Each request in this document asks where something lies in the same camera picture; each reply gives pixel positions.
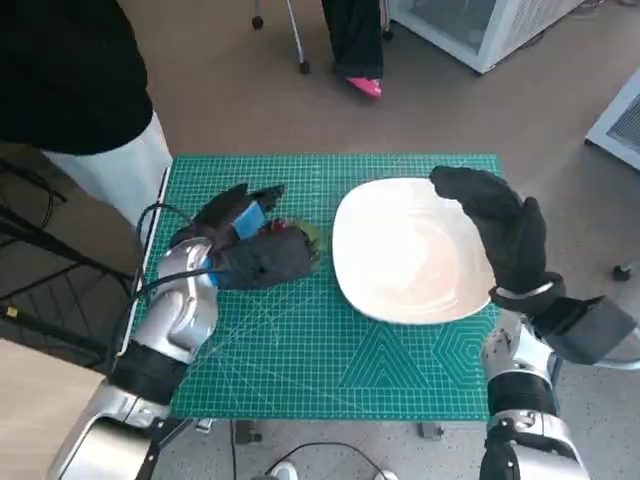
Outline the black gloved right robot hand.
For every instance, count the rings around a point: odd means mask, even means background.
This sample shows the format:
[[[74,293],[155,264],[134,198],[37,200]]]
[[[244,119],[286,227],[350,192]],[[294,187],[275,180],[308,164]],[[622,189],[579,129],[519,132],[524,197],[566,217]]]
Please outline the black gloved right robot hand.
[[[457,201],[476,226],[496,286],[525,294],[546,276],[546,224],[538,201],[521,198],[502,178],[466,167],[435,167],[438,196]]]

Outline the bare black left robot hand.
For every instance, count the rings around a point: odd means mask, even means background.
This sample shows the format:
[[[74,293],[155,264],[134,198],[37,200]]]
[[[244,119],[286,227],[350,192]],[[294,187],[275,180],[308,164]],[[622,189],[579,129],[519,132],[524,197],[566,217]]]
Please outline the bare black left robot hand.
[[[265,214],[276,206],[284,191],[284,185],[277,185],[248,193],[246,183],[236,185],[209,201],[189,226],[173,235],[169,247],[206,238],[216,251],[249,239],[266,224]]]

